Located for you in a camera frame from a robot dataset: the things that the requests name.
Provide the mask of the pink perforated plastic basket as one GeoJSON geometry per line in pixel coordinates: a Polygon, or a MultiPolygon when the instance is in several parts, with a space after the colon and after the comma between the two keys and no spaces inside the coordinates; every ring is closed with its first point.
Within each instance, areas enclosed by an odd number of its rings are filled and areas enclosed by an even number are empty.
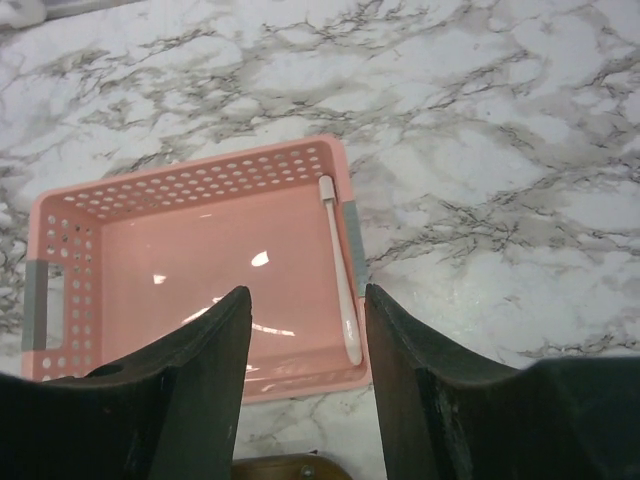
{"type": "Polygon", "coordinates": [[[366,281],[346,152],[329,135],[51,190],[30,213],[22,374],[86,375],[245,286],[246,402],[359,388],[371,379],[366,281]],[[344,345],[323,175],[336,192],[358,366],[344,345]]]}

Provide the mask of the white pink toothbrush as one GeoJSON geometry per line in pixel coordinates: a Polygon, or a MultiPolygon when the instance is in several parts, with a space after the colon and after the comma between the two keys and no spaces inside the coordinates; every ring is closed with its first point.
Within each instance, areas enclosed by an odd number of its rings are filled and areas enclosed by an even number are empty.
{"type": "Polygon", "coordinates": [[[352,365],[358,366],[363,360],[356,309],[351,296],[344,257],[342,254],[335,215],[336,192],[333,179],[329,175],[319,178],[319,192],[328,218],[336,286],[342,322],[345,350],[352,365]]]}

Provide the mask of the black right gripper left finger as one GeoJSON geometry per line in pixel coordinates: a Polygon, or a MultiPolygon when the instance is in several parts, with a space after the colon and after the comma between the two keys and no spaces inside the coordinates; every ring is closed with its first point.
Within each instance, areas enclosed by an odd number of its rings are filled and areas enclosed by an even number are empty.
{"type": "Polygon", "coordinates": [[[234,288],[196,319],[88,375],[1,378],[5,479],[227,479],[252,331],[234,288]]]}

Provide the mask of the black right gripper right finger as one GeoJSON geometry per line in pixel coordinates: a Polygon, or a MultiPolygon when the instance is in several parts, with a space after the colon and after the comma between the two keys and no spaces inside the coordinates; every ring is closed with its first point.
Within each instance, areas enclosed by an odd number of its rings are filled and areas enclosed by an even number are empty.
{"type": "Polygon", "coordinates": [[[638,477],[637,358],[515,369],[417,320],[374,284],[365,316],[389,478],[638,477]]]}

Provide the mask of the brown oval wooden tray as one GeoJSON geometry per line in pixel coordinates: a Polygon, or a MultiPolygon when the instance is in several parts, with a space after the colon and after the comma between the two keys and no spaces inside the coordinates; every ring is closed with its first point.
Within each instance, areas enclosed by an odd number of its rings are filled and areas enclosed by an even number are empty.
{"type": "Polygon", "coordinates": [[[232,480],[352,480],[344,468],[314,453],[234,460],[232,480]]]}

